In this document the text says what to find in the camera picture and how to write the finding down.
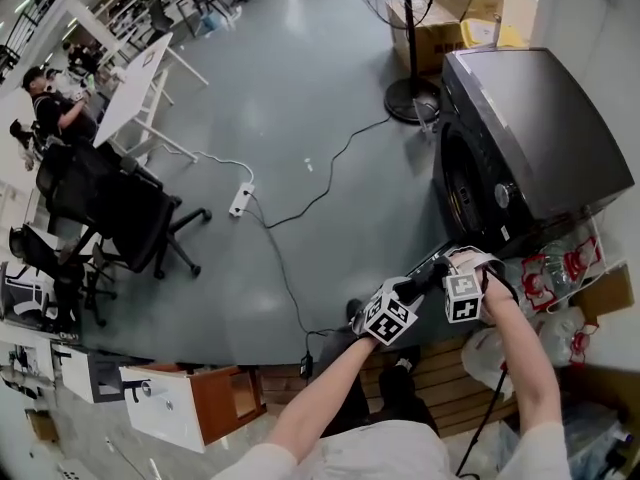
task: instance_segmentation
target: fan base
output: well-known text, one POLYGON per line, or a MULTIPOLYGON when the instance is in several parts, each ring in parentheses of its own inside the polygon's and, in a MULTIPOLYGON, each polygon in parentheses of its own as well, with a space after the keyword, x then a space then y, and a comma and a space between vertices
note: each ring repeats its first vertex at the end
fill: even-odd
POLYGON ((384 94, 384 106, 393 117, 405 123, 431 123, 440 110, 440 90, 422 79, 418 79, 417 85, 417 94, 412 97, 410 79, 393 82, 384 94))

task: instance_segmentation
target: knob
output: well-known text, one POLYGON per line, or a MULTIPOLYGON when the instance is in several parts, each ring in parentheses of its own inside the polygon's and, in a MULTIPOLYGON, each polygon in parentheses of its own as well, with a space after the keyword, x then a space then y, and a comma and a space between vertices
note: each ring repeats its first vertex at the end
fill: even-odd
POLYGON ((498 183, 493 189, 493 195, 496 198, 498 206, 506 210, 511 199, 516 194, 516 190, 516 186, 513 183, 498 183))

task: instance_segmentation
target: black shirt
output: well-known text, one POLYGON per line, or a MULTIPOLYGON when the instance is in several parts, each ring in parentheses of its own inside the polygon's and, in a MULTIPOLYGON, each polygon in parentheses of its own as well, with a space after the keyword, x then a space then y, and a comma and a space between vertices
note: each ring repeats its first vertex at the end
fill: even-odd
POLYGON ((73 52, 69 52, 69 61, 72 64, 77 64, 76 61, 80 61, 80 66, 86 69, 92 75, 98 72, 98 61, 89 53, 86 53, 80 46, 76 46, 73 52))
POLYGON ((36 119, 40 125, 40 129, 45 134, 58 137, 68 144, 78 138, 84 138, 89 142, 93 142, 98 131, 98 125, 84 110, 80 112, 78 117, 76 117, 69 126, 64 130, 60 130, 58 126, 60 117, 69 112, 75 105, 71 100, 60 94, 51 92, 43 92, 32 96, 31 99, 33 101, 33 110, 36 114, 36 119))

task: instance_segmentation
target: standing fan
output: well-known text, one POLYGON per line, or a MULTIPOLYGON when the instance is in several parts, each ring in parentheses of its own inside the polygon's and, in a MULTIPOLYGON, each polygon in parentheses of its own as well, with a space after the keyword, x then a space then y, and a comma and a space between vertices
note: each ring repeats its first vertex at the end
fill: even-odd
POLYGON ((440 109, 439 89, 430 82, 418 76, 418 60, 416 56, 416 26, 420 25, 431 9, 433 0, 421 0, 426 2, 423 7, 424 12, 416 13, 417 20, 414 20, 414 0, 400 0, 404 3, 405 25, 392 23, 386 17, 386 4, 391 5, 394 0, 363 0, 369 9, 390 27, 397 30, 404 30, 409 41, 409 60, 411 65, 411 76, 406 79, 397 80, 392 83, 385 92, 384 106, 389 113, 399 119, 411 124, 426 124, 438 117, 440 109))

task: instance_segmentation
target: black and white marker cube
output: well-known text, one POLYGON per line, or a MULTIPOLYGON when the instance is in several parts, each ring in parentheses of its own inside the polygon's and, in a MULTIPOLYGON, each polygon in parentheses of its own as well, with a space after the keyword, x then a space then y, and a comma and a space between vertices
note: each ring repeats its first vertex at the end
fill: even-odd
POLYGON ((475 272, 447 276, 445 292, 449 323, 480 319, 483 293, 475 272))
POLYGON ((395 292, 377 293, 365 308, 364 330, 385 345, 391 345, 418 319, 395 298, 395 292))

